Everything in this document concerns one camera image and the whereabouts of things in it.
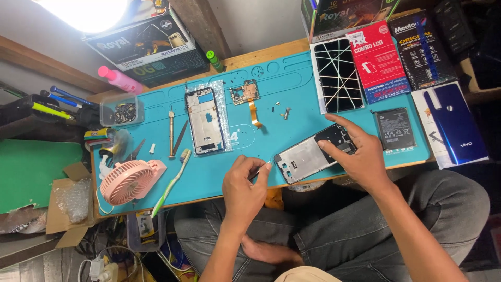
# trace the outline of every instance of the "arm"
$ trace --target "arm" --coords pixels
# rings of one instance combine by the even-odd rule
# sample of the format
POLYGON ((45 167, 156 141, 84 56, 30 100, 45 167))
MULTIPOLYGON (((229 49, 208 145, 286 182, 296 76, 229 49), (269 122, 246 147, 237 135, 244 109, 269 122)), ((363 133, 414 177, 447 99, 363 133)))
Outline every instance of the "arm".
POLYGON ((223 180, 222 193, 226 205, 219 237, 203 270, 200 282, 226 281, 233 276, 233 266, 247 228, 265 203, 271 164, 240 155, 223 180), (256 183, 247 177, 260 167, 256 183))
POLYGON ((340 116, 326 114, 326 118, 344 126, 358 150, 355 154, 348 155, 330 142, 321 140, 318 145, 374 198, 395 237, 412 280, 467 282, 459 267, 410 209, 398 187, 388 178, 378 137, 369 135, 340 116))

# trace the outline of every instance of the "teal silicone repair mat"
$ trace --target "teal silicone repair mat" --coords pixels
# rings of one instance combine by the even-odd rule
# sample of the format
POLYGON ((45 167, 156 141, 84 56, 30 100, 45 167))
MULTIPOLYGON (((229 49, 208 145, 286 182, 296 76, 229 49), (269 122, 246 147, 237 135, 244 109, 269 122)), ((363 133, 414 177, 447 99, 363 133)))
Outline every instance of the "teal silicone repair mat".
MULTIPOLYGON (((220 196, 222 195, 221 184, 224 175, 238 155, 257 157, 267 162, 275 154, 332 124, 332 122, 320 115, 309 51, 191 81, 187 86, 190 87, 214 80, 223 80, 225 83, 224 91, 233 151, 201 157, 191 154, 181 178, 170 191, 164 205, 220 196), (258 120, 263 124, 261 129, 256 129, 252 125, 249 105, 247 103, 238 106, 233 105, 229 93, 230 88, 242 86, 245 80, 250 79, 256 80, 261 97, 255 100, 258 109, 258 120), (280 116, 281 113, 285 113, 286 107, 291 108, 287 120, 280 116)), ((190 125, 188 123, 176 158, 168 158, 168 112, 172 106, 175 112, 175 142, 184 123, 188 120, 184 102, 185 88, 186 84, 181 84, 138 96, 139 100, 144 103, 145 120, 138 125, 125 126, 134 139, 133 148, 136 148, 144 138, 146 139, 137 159, 144 161, 161 160, 167 166, 167 170, 144 199, 116 206, 112 214, 155 206, 169 181, 179 172, 181 168, 179 156, 183 150, 188 148, 193 151, 190 125), (148 152, 152 143, 156 144, 154 154, 148 152)), ((363 108, 344 111, 339 115, 355 122, 369 134, 378 135, 377 123, 370 110, 381 111, 399 107, 407 108, 417 146, 385 152, 386 166, 428 159, 428 145, 421 130, 419 117, 410 94, 392 97, 372 105, 365 104, 363 108)), ((99 169, 99 161, 98 150, 94 150, 94 162, 97 170, 99 169)), ((94 173, 96 174, 97 187, 99 187, 101 184, 98 177, 99 171, 94 173)), ((340 165, 334 165, 305 180, 344 173, 340 165)), ((285 184, 282 174, 275 166, 270 173, 268 184, 270 187, 285 184)), ((98 197, 102 208, 105 211, 110 211, 111 206, 104 201, 101 193, 98 193, 98 197)))

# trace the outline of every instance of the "red box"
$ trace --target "red box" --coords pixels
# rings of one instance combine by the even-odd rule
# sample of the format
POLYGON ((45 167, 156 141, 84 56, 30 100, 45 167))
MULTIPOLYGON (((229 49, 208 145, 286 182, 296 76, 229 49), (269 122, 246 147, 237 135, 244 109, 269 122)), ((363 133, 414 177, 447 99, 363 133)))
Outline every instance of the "red box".
POLYGON ((386 21, 346 37, 369 104, 411 91, 386 21))

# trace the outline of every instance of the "phone repair workbench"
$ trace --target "phone repair workbench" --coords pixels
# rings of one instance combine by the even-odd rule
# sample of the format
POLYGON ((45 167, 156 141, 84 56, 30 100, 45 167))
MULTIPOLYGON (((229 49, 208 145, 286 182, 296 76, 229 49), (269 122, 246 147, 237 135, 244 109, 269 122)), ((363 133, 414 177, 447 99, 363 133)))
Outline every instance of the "phone repair workbench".
MULTIPOLYGON (((233 151, 209 156, 193 154, 183 175, 168 194, 163 203, 164 206, 219 197, 222 195, 221 184, 224 175, 238 155, 243 154, 268 161, 275 154, 330 126, 332 122, 320 115, 312 60, 308 50, 306 39, 270 47, 225 60, 224 64, 228 67, 226 72, 218 74, 212 70, 206 74, 188 78, 186 83, 177 81, 138 95, 139 101, 144 103, 144 121, 121 128, 126 128, 131 133, 134 148, 145 139, 144 147, 137 155, 138 160, 161 160, 167 166, 167 170, 143 199, 115 206, 108 216, 153 208, 169 181, 176 176, 181 167, 178 159, 180 152, 185 148, 193 149, 191 129, 188 124, 177 158, 168 157, 169 111, 172 107, 175 112, 174 137, 177 138, 188 120, 184 99, 187 87, 223 80, 233 151), (240 87, 244 85, 244 81, 253 79, 256 81, 260 94, 260 99, 255 101, 258 120, 263 124, 260 129, 257 129, 251 121, 249 106, 247 104, 235 106, 229 92, 230 88, 240 87), (284 119, 281 114, 286 112, 286 108, 290 110, 288 118, 284 119), (148 148, 153 143, 156 144, 155 151, 150 154, 148 148)), ((101 94, 97 94, 95 99, 90 100, 99 99, 99 95, 101 94)), ((339 113, 340 116, 353 121, 369 134, 378 135, 375 115, 371 111, 401 107, 407 109, 417 146, 385 151, 384 160, 387 168, 420 164, 430 157, 411 95, 399 95, 371 105, 365 103, 363 108, 339 113)), ((93 150, 91 154, 95 189, 101 184, 98 177, 101 159, 97 151, 93 150)), ((304 179, 302 183, 332 179, 343 174, 345 174, 343 168, 337 164, 304 179)), ((284 177, 276 166, 270 173, 269 186, 273 188, 286 186, 284 177)), ((111 210, 111 206, 103 199, 101 193, 97 193, 97 197, 105 211, 111 210)), ((107 216, 97 207, 97 203, 94 206, 99 212, 99 214, 95 212, 97 217, 107 216)))

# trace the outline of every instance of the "blue phone back cover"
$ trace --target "blue phone back cover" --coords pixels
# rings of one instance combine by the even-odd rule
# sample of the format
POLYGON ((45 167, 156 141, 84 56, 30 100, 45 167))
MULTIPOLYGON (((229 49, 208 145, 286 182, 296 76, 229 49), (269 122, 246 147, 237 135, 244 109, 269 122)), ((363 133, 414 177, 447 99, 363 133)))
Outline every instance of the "blue phone back cover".
POLYGON ((460 165, 487 157, 485 144, 457 84, 433 89, 441 108, 435 108, 428 91, 425 91, 424 99, 442 135, 452 163, 460 165))

